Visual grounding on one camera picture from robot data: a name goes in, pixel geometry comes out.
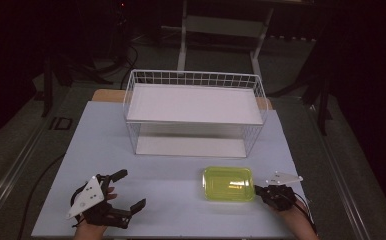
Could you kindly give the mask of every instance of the white wire basket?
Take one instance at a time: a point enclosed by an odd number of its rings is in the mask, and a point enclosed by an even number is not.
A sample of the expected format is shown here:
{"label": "white wire basket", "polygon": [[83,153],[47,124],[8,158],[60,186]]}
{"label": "white wire basket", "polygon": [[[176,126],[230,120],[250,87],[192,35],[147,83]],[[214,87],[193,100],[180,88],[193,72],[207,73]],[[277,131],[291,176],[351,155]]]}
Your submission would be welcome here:
{"label": "white wire basket", "polygon": [[133,70],[123,111],[135,154],[244,158],[268,102],[258,75]]}

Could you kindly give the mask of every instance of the white shelf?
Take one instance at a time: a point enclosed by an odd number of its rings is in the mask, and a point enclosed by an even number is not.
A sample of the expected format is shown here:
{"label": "white shelf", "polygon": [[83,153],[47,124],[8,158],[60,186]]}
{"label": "white shelf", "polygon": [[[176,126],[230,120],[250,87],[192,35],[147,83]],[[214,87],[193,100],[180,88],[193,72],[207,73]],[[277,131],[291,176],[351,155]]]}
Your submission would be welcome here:
{"label": "white shelf", "polygon": [[242,127],[227,125],[141,124],[137,154],[246,157]]}
{"label": "white shelf", "polygon": [[142,83],[127,122],[263,125],[252,89]]}

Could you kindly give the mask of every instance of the metal stand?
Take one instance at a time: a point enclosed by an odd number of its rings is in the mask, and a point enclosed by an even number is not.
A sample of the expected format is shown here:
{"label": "metal stand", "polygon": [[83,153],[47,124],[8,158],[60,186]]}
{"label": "metal stand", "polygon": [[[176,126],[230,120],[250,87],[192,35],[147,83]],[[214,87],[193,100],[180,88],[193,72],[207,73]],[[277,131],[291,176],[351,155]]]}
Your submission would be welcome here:
{"label": "metal stand", "polygon": [[73,79],[68,66],[98,84],[113,84],[113,82],[109,82],[101,78],[98,74],[75,62],[68,56],[62,54],[48,54],[44,60],[43,94],[39,97],[39,100],[44,101],[43,114],[41,115],[42,117],[46,117],[53,106],[53,74],[56,76],[60,85],[71,86]]}
{"label": "metal stand", "polygon": [[325,131],[325,120],[327,118],[327,105],[328,95],[330,89],[330,78],[329,76],[310,75],[303,80],[296,81],[292,85],[289,85],[281,90],[273,93],[268,93],[268,97],[281,97],[295,89],[308,85],[305,93],[302,95],[302,101],[304,104],[313,104],[318,96],[320,96],[320,104],[318,110],[317,124],[321,133],[326,136]]}
{"label": "metal stand", "polygon": [[250,60],[253,73],[260,76],[262,79],[258,56],[264,43],[273,12],[273,8],[268,9],[264,22],[192,16],[187,14],[187,0],[184,0],[183,19],[181,22],[181,47],[178,57],[177,71],[184,71],[185,69],[187,54],[186,35],[187,31],[192,31],[258,38],[256,48],[250,53]]}

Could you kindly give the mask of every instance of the container lid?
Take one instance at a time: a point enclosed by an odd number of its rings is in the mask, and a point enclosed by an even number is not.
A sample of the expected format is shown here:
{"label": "container lid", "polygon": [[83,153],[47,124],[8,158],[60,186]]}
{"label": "container lid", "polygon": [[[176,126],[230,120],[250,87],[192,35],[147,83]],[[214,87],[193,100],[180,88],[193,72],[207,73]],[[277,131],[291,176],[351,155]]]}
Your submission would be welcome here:
{"label": "container lid", "polygon": [[206,199],[247,202],[255,197],[252,171],[241,167],[207,167],[203,172]]}

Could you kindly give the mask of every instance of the robotic hand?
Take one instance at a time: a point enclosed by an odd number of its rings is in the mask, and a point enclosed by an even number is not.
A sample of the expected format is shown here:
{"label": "robotic hand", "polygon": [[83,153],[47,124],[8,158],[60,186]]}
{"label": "robotic hand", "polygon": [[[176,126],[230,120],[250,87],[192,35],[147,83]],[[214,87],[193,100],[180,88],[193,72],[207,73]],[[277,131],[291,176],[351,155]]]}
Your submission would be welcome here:
{"label": "robotic hand", "polygon": [[142,199],[130,210],[120,210],[112,207],[107,202],[109,183],[116,182],[127,176],[127,170],[123,169],[112,175],[93,176],[88,183],[75,191],[71,198],[71,209],[67,219],[75,217],[78,223],[81,221],[81,213],[89,224],[98,226],[112,226],[126,229],[132,216],[146,206],[146,199]]}
{"label": "robotic hand", "polygon": [[264,203],[268,204],[270,207],[277,211],[286,211],[292,207],[296,207],[304,214],[304,217],[311,224],[314,232],[317,233],[316,226],[312,221],[311,214],[306,202],[298,195],[306,206],[306,209],[302,209],[302,207],[296,203],[297,194],[291,187],[286,186],[287,183],[300,182],[302,180],[302,177],[275,172],[273,179],[267,180],[267,183],[269,184],[268,187],[260,187],[257,185],[254,186],[255,193],[262,198]]}

